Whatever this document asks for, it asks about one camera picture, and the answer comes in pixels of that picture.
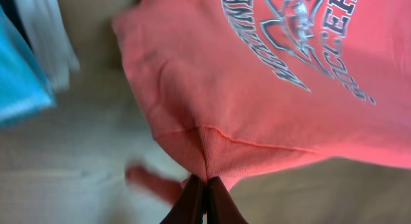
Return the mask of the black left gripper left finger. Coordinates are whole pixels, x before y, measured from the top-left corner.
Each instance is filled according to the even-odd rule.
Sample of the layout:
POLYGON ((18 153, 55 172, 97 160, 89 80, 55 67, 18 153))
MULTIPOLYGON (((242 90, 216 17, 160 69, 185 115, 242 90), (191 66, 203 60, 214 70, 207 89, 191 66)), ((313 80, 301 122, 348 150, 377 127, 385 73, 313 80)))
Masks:
POLYGON ((204 183, 191 175, 179 199, 161 224, 202 224, 204 183))

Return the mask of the red printed t-shirt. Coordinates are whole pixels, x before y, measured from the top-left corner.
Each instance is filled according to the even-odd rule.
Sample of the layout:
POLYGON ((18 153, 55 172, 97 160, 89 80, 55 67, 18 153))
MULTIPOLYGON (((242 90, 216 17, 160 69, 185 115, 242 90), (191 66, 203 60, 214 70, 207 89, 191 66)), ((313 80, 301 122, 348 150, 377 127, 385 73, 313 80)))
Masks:
POLYGON ((410 0, 141 0, 112 27, 153 138, 202 180, 410 167, 410 0))

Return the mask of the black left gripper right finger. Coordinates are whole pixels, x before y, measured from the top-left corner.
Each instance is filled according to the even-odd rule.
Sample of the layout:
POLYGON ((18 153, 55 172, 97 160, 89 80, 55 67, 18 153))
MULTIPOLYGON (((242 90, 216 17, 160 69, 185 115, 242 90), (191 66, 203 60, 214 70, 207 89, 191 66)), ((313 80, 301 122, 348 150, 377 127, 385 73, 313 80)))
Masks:
POLYGON ((207 224, 248 224, 219 177, 208 181, 207 224))

